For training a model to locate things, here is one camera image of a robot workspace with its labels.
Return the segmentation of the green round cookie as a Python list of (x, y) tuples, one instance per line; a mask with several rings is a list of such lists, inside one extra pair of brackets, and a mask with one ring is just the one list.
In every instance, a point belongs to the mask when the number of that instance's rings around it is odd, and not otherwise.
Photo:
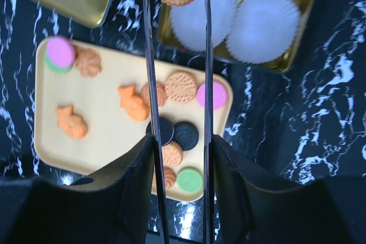
[(46, 63), (46, 65), (47, 65), (47, 67), (48, 67), (51, 71), (53, 71), (53, 72), (55, 72), (55, 73), (59, 73), (59, 74), (65, 74), (65, 73), (68, 73), (68, 72), (72, 69), (72, 67), (73, 67), (73, 65), (68, 66), (68, 67), (59, 67), (59, 66), (55, 65), (55, 64), (51, 61), (51, 59), (49, 58), (49, 56), (48, 56), (46, 53), (44, 53), (44, 60), (45, 60), (45, 63)]
[(203, 178), (198, 170), (187, 167), (178, 172), (177, 184), (183, 191), (195, 193), (201, 189)]

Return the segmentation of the black sandwich cookie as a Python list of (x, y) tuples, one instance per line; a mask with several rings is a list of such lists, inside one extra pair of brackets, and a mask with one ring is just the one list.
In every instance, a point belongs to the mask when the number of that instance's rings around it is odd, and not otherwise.
[(180, 145), (183, 151), (192, 150), (198, 144), (198, 129), (190, 122), (178, 122), (174, 125), (173, 140)]
[(174, 125), (165, 117), (159, 117), (161, 146), (171, 143), (174, 136)]

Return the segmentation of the pink round cookie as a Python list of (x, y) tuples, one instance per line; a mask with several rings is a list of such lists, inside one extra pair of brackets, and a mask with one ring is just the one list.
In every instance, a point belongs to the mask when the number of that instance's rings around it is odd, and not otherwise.
[(51, 63), (60, 68), (67, 68), (75, 59), (75, 48), (64, 37), (52, 37), (46, 44), (46, 54)]
[[(197, 101), (204, 107), (205, 106), (205, 84), (203, 83), (197, 90)], [(218, 81), (213, 82), (213, 109), (217, 110), (222, 108), (227, 100), (228, 93), (225, 86)]]

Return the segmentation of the orange swirl cookie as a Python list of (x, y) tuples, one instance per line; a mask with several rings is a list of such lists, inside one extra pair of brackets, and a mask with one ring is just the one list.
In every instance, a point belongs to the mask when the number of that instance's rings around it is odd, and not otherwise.
[(82, 76), (93, 78), (102, 70), (101, 58), (94, 50), (82, 48), (76, 55), (75, 67), (80, 71)]
[(167, 190), (173, 187), (175, 182), (176, 182), (175, 172), (171, 168), (164, 166), (165, 189)]
[[(167, 95), (165, 92), (165, 86), (161, 82), (156, 82), (156, 89), (157, 89), (157, 103), (159, 107), (163, 107), (165, 104), (165, 101), (167, 100)], [(147, 106), (150, 106), (150, 94), (149, 94), (149, 84), (146, 83), (141, 91), (140, 96), (143, 99), (143, 101), (146, 103)]]

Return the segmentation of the orange fish cookie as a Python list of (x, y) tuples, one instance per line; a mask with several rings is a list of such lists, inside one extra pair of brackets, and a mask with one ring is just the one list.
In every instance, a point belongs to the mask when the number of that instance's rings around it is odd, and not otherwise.
[(136, 94), (136, 86), (120, 86), (118, 89), (120, 96), (120, 107), (134, 121), (142, 122), (149, 117), (149, 108), (144, 100)]
[(57, 126), (70, 138), (81, 139), (88, 131), (88, 125), (79, 114), (74, 114), (73, 105), (55, 108)]

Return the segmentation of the white paper cup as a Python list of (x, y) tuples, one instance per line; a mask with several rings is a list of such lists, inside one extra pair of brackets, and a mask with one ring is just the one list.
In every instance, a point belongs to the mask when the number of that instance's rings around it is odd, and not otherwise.
[[(210, 0), (213, 47), (229, 34), (237, 9), (236, 0)], [(170, 9), (172, 30), (179, 42), (193, 51), (206, 49), (205, 0)]]
[(283, 55), (293, 44), (301, 12), (293, 0), (243, 0), (226, 48), (236, 60), (259, 64)]

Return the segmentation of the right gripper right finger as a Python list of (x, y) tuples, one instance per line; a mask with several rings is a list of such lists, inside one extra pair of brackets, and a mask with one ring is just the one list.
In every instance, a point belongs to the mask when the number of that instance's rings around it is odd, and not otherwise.
[(224, 243), (364, 243), (365, 179), (301, 185), (213, 137), (214, 184)]

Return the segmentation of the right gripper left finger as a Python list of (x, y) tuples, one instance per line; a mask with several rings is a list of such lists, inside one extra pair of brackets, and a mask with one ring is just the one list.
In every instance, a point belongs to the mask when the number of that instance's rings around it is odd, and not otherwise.
[(75, 185), (1, 179), (2, 243), (144, 243), (153, 137)]

